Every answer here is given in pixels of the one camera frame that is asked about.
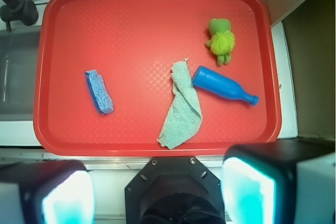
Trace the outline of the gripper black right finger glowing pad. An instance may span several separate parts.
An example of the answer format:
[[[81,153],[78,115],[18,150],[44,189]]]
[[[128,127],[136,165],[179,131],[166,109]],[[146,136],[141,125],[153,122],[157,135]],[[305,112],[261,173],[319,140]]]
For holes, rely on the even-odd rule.
[[[233,223],[335,223],[334,141],[235,144],[220,182]]]

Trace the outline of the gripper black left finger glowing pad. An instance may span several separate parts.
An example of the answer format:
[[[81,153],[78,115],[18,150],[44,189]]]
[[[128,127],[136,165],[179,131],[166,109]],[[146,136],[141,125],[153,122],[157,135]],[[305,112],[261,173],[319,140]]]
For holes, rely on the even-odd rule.
[[[1,223],[94,223],[94,188],[80,161],[1,164]]]

